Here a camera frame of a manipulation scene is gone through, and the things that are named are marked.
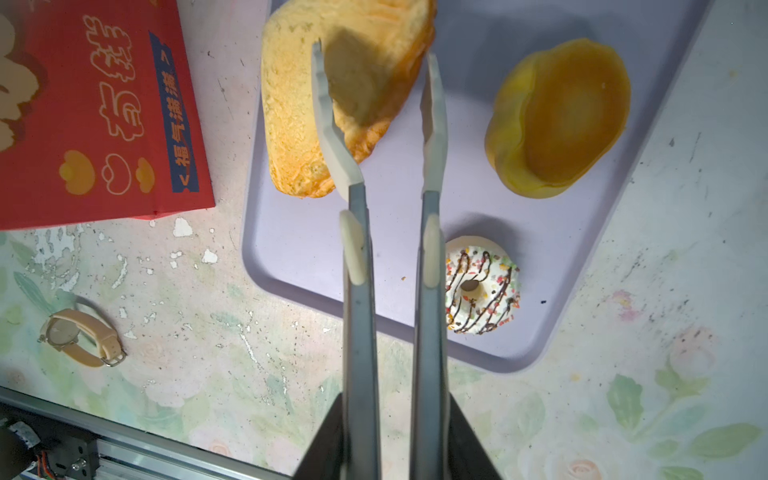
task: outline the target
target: tongs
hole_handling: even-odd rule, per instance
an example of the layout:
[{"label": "tongs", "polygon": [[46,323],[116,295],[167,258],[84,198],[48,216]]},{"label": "tongs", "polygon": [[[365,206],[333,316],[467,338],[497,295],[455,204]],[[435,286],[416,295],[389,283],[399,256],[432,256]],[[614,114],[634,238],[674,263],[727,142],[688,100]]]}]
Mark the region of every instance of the tongs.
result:
[{"label": "tongs", "polygon": [[[492,475],[495,471],[487,455],[448,390],[445,239],[439,216],[448,125],[437,57],[428,52],[426,61],[421,103],[424,187],[416,277],[410,478],[443,480],[449,471],[453,478],[498,478]],[[320,149],[336,190],[349,204],[339,215],[344,260],[344,380],[342,392],[294,478],[378,479],[376,309],[366,187],[333,117],[319,42],[312,46],[312,96]],[[450,455],[452,447],[455,455]]]}]

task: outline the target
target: purple tray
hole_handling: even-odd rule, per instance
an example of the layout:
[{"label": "purple tray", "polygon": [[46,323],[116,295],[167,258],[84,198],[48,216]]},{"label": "purple tray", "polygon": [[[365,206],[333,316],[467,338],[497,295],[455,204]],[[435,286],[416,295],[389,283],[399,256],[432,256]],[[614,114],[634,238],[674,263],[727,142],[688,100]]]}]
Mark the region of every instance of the purple tray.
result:
[{"label": "purple tray", "polygon": [[[282,1],[271,5],[273,12]],[[439,0],[432,50],[449,123],[441,218],[446,239],[479,235],[521,269],[515,320],[482,336],[448,333],[449,355],[492,372],[516,372],[546,350],[709,7],[702,0]],[[572,38],[612,46],[632,82],[627,129],[565,193],[547,200],[507,190],[483,138],[505,76],[524,56]],[[376,272],[376,327],[413,341],[422,188],[419,80],[389,132],[362,163]],[[243,218],[243,262],[253,281],[286,300],[342,313],[337,193],[299,199],[272,185],[261,106]]]}]

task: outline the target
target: donut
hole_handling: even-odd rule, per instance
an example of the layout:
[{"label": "donut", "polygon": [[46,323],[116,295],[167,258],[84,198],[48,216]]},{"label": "donut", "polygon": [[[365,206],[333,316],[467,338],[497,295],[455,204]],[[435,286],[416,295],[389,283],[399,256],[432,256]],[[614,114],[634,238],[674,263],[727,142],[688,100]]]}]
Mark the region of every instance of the donut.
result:
[{"label": "donut", "polygon": [[445,321],[454,333],[482,335],[520,308],[520,269],[496,243],[459,237],[445,244]]}]

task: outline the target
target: golden brown bread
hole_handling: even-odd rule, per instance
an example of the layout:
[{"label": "golden brown bread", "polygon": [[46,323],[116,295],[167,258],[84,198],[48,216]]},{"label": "golden brown bread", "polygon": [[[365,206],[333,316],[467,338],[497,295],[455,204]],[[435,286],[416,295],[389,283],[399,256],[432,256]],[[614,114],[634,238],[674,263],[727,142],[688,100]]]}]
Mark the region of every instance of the golden brown bread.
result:
[{"label": "golden brown bread", "polygon": [[261,95],[278,190],[324,197],[334,188],[315,129],[312,43],[323,43],[336,124],[360,163],[405,103],[435,37],[435,13],[435,0],[289,0],[272,14]]}]

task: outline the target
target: watch face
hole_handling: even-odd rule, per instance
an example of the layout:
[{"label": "watch face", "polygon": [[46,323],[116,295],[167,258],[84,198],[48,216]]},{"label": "watch face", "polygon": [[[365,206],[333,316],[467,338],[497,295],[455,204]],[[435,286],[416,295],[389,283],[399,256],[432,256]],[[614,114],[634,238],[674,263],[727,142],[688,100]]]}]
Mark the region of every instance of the watch face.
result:
[{"label": "watch face", "polygon": [[78,338],[80,329],[64,319],[52,319],[48,327],[48,341],[53,345],[66,345]]}]

